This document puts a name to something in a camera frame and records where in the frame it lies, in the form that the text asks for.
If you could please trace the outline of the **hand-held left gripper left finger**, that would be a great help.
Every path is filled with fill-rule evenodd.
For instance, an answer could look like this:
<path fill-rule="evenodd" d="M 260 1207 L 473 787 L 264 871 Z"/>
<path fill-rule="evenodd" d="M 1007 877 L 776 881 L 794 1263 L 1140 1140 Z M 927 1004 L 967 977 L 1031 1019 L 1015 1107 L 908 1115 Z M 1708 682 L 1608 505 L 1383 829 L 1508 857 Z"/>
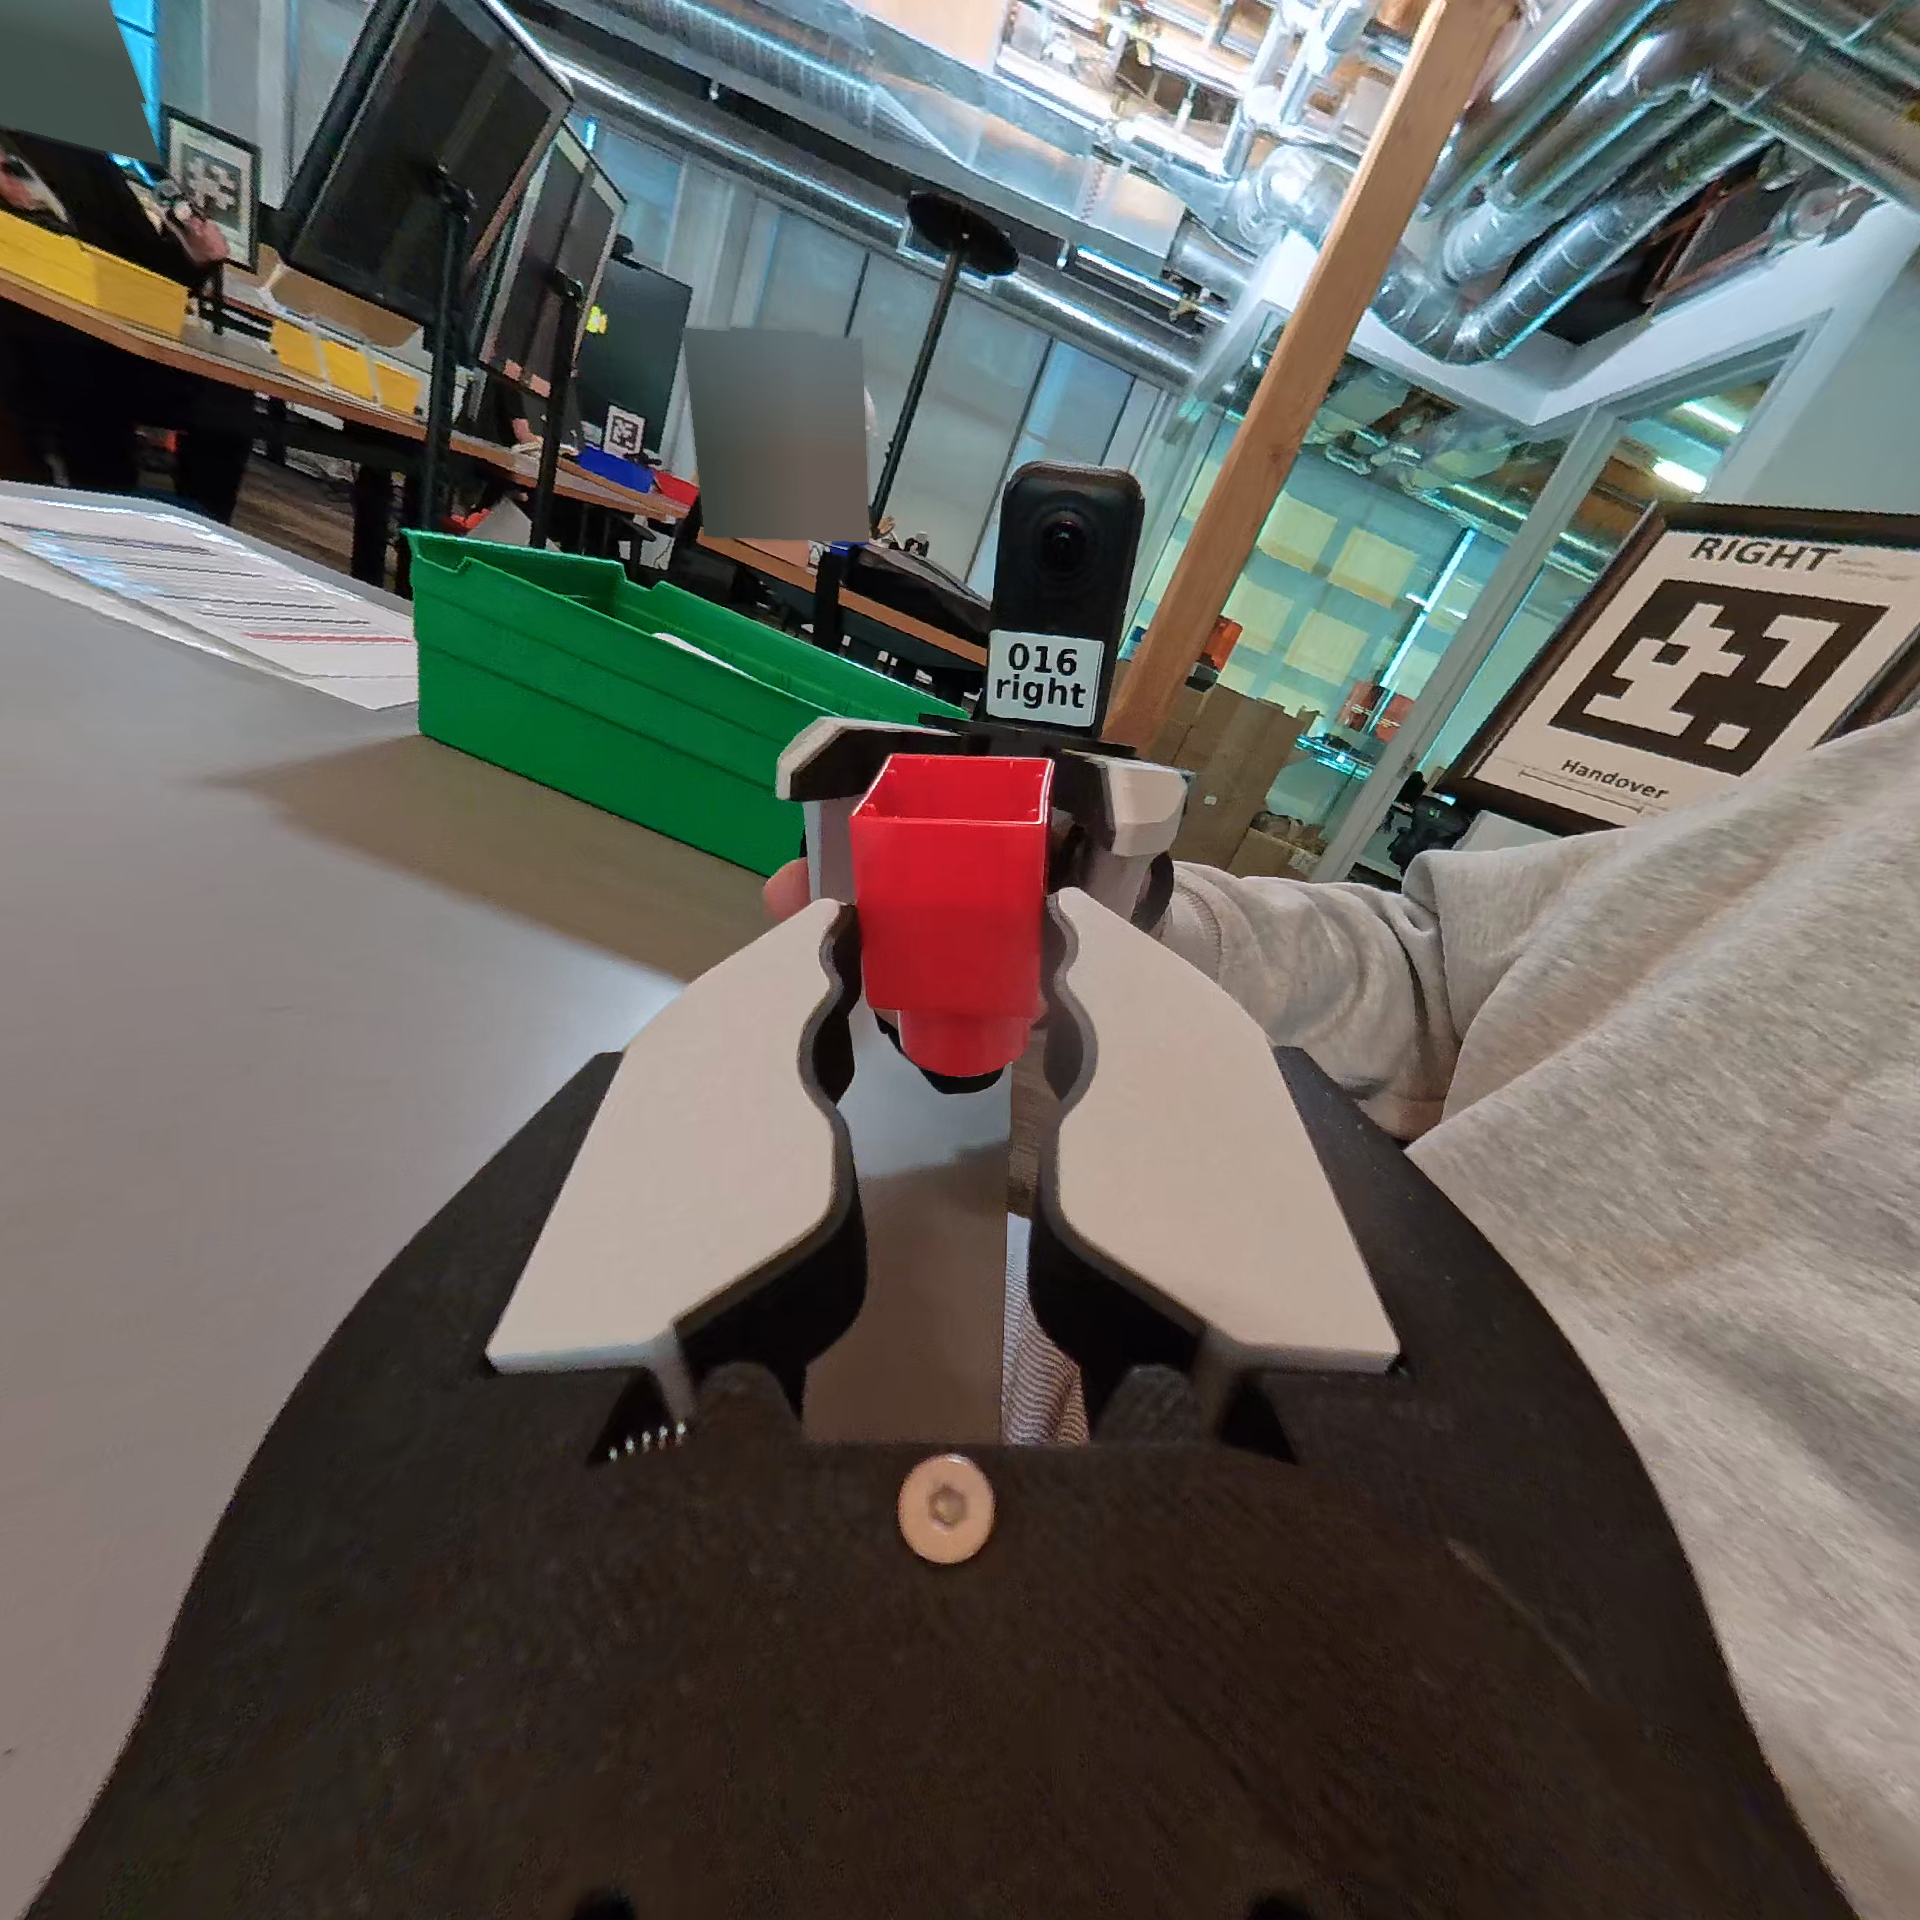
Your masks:
<path fill-rule="evenodd" d="M 496 1373 L 641 1369 L 687 1423 L 710 1377 L 755 1365 L 802 1414 L 867 1299 L 857 986 L 857 913 L 817 901 L 638 1030 L 488 1342 Z"/>

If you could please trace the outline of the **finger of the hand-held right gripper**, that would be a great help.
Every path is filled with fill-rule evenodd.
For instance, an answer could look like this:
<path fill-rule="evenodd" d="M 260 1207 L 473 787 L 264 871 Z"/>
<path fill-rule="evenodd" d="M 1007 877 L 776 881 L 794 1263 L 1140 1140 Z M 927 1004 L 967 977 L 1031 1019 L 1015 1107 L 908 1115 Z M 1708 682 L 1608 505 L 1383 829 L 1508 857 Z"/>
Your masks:
<path fill-rule="evenodd" d="M 1049 892 L 1082 889 L 1127 921 L 1164 917 L 1187 773 L 1063 749 L 1052 759 Z"/>
<path fill-rule="evenodd" d="M 822 718 L 778 757 L 778 797 L 802 807 L 811 901 L 856 898 L 850 817 L 882 763 L 900 749 L 900 729 L 881 723 Z"/>

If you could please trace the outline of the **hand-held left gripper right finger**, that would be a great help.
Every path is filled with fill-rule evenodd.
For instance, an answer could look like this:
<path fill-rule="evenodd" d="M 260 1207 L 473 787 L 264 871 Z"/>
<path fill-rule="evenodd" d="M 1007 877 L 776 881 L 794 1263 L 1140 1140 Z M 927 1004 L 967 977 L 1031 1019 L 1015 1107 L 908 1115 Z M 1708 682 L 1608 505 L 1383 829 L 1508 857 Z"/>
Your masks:
<path fill-rule="evenodd" d="M 1375 1276 L 1263 1026 L 1082 889 L 1047 906 L 1031 1313 L 1096 1429 L 1137 1369 L 1209 1423 L 1264 1373 L 1390 1377 Z"/>

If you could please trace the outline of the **red box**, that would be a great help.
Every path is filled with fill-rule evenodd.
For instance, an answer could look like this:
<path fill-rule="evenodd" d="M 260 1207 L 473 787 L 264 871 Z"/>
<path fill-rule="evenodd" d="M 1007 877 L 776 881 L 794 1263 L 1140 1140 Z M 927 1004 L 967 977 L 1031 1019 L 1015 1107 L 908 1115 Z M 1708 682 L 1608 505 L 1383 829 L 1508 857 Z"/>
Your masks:
<path fill-rule="evenodd" d="M 1044 757 L 892 754 L 848 822 L 863 989 L 903 1057 L 996 1077 L 1041 1018 Z"/>

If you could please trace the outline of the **green plastic bin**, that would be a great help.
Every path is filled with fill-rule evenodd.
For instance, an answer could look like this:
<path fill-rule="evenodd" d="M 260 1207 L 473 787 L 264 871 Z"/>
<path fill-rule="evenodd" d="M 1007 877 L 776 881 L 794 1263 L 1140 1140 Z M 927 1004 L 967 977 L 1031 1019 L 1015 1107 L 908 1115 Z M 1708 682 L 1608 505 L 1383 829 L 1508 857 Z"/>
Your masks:
<path fill-rule="evenodd" d="M 615 559 L 404 538 L 424 737 L 756 875 L 802 850 L 778 757 L 809 723 L 963 716 L 670 583 L 636 586 Z"/>

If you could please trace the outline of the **person's right forearm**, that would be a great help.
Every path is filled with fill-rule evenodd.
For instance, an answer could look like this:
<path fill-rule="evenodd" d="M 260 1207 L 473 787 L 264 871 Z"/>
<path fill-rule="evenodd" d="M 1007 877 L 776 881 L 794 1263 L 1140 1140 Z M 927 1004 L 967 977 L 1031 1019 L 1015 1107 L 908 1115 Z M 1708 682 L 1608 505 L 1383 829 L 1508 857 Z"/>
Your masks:
<path fill-rule="evenodd" d="M 1522 871 L 1519 850 L 1422 854 L 1388 894 L 1178 861 L 1159 941 L 1408 1142 L 1527 1068 L 1496 1018 L 1539 906 Z"/>

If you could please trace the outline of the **brown cardboard box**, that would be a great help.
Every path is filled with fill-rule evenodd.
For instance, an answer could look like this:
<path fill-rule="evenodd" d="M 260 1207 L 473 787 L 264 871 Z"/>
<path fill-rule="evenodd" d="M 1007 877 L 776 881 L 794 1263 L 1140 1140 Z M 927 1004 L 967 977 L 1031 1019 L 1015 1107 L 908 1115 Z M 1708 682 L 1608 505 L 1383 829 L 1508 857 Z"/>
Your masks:
<path fill-rule="evenodd" d="M 1320 718 L 1315 708 L 1283 708 L 1223 683 L 1185 689 L 1147 749 L 1190 777 L 1174 857 L 1227 869 Z"/>

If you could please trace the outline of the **black bag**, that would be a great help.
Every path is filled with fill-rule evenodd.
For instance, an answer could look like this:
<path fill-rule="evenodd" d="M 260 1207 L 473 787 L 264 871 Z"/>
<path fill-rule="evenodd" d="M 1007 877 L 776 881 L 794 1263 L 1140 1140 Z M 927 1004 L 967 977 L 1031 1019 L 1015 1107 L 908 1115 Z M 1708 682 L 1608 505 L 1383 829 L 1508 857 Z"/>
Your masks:
<path fill-rule="evenodd" d="M 947 634 L 982 638 L 993 629 L 993 601 L 987 597 L 929 557 L 890 543 L 848 546 L 843 593 Z"/>

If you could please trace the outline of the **striped grey cloth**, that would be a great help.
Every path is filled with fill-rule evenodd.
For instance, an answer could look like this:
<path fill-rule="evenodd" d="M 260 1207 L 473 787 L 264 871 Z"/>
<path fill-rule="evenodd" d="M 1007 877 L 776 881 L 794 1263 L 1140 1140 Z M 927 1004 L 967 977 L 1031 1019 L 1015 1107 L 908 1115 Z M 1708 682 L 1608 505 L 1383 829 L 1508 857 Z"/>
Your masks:
<path fill-rule="evenodd" d="M 1030 1301 L 1031 1220 L 1008 1213 L 1001 1293 L 1000 1435 L 1007 1444 L 1083 1446 L 1082 1373 L 1047 1337 Z"/>

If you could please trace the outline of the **wooden table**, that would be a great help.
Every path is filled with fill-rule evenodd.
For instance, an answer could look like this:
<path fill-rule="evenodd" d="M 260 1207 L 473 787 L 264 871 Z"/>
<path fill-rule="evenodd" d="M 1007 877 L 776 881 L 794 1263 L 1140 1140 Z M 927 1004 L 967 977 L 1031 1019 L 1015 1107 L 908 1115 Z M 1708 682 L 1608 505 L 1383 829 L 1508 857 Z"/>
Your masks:
<path fill-rule="evenodd" d="M 681 565 L 695 546 L 694 538 L 704 530 L 700 502 L 683 510 L 658 492 L 636 494 L 606 484 L 577 466 L 577 452 L 570 443 L 560 449 L 544 543 L 570 556 L 615 559 L 630 573 Z M 439 527 L 496 543 L 532 542 L 543 460 L 543 442 L 521 438 L 498 460 L 473 465 L 473 481 L 455 494 Z"/>
<path fill-rule="evenodd" d="M 302 446 L 351 465 L 351 571 L 355 581 L 375 588 L 404 577 L 404 563 L 393 557 L 393 538 L 398 527 L 411 523 L 410 515 L 401 511 L 401 502 L 403 492 L 418 477 L 425 443 L 424 415 L 393 415 L 299 374 L 287 374 L 270 342 L 219 331 L 192 318 L 186 318 L 183 339 L 174 342 L 12 276 L 2 276 L 2 298 L 7 313 L 34 313 L 145 369 L 164 369 L 226 394 L 249 396 L 249 420 L 259 442 L 274 449 Z"/>
<path fill-rule="evenodd" d="M 822 577 L 806 543 L 739 542 L 710 533 L 694 542 L 704 557 L 734 569 L 742 581 L 734 595 L 747 593 L 755 607 L 776 607 L 779 625 L 819 652 L 867 665 L 970 713 L 979 706 L 987 679 L 984 634 L 894 607 L 873 593 L 836 581 L 830 581 L 822 599 Z"/>

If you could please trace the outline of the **black floor lamp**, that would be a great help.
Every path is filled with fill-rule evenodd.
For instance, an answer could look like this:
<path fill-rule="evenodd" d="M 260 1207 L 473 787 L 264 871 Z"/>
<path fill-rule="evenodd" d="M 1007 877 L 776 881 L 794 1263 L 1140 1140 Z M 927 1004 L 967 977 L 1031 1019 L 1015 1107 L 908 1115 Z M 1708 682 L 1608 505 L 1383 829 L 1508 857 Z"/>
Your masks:
<path fill-rule="evenodd" d="M 897 483 L 888 511 L 908 546 L 967 567 L 1015 386 L 1034 359 L 1018 326 L 984 309 L 976 292 L 1008 279 L 1020 252 L 994 214 L 950 190 L 912 191 L 906 212 L 906 235 L 940 275 L 890 446 Z"/>

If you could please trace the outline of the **large black framed marker sign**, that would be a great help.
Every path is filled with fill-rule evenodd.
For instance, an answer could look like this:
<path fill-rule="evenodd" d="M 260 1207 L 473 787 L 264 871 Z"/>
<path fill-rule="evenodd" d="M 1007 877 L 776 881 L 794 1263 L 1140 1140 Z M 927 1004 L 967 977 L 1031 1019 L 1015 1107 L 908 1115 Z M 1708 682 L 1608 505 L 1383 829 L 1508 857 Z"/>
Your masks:
<path fill-rule="evenodd" d="M 1655 820 L 1899 713 L 1915 661 L 1919 517 L 1648 510 L 1443 788 L 1545 833 Z"/>

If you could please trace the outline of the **yellow plastic bin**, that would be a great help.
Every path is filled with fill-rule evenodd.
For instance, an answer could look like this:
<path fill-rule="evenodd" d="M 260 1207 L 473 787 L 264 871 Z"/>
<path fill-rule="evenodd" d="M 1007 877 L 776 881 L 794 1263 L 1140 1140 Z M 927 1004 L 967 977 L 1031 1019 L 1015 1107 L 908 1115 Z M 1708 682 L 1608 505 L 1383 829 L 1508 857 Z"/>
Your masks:
<path fill-rule="evenodd" d="M 2 211 L 2 275 L 179 342 L 187 290 L 67 230 Z"/>
<path fill-rule="evenodd" d="M 386 414 L 420 419 L 425 379 L 379 349 L 304 319 L 274 319 L 270 346 L 287 374 L 304 378 Z"/>

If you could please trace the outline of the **printed paper sheet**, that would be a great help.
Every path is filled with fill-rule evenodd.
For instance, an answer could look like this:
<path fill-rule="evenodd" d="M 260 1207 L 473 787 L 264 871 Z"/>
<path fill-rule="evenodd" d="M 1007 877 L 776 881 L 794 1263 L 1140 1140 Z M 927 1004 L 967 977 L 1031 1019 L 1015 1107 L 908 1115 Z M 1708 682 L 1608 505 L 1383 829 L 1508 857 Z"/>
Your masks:
<path fill-rule="evenodd" d="M 164 502 L 7 492 L 4 577 L 364 710 L 418 701 L 410 607 Z"/>

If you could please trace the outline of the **wooden support post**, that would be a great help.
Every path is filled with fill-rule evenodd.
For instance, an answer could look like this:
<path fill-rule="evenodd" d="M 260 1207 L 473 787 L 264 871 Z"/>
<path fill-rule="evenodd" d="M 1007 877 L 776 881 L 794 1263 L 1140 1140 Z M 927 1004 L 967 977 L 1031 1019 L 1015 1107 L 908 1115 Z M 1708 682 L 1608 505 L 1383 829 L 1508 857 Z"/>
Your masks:
<path fill-rule="evenodd" d="M 1379 130 L 1316 245 L 1303 294 L 1250 397 L 1127 679 L 1104 740 L 1146 751 L 1206 654 L 1434 167 L 1519 5 L 1431 5 Z"/>

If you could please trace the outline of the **metal air duct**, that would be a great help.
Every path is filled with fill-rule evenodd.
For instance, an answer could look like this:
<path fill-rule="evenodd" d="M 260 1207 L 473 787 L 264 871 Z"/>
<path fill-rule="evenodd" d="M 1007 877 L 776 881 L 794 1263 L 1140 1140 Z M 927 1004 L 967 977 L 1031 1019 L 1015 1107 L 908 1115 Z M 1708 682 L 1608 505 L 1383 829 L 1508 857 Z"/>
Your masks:
<path fill-rule="evenodd" d="M 1769 147 L 1919 206 L 1915 3 L 1564 5 L 1460 117 L 1370 316 L 1449 366 L 1508 356 Z"/>

